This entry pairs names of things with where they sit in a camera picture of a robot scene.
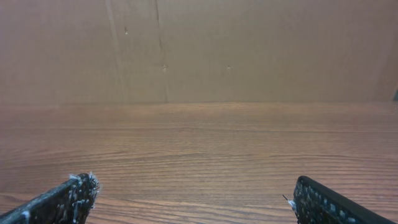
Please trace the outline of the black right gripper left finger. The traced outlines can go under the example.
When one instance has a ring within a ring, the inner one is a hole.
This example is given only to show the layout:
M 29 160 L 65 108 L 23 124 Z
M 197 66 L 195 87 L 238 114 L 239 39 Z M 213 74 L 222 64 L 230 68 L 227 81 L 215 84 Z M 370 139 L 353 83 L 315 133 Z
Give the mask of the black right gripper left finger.
M 92 173 L 71 175 L 48 192 L 1 215 L 1 224 L 85 224 L 100 184 Z

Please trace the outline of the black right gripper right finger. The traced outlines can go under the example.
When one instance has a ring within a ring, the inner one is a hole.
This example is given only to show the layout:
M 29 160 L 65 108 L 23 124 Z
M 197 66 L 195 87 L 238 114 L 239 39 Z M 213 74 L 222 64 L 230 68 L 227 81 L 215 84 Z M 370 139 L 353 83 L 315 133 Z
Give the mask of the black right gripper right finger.
M 298 224 L 395 224 L 304 175 L 287 202 Z

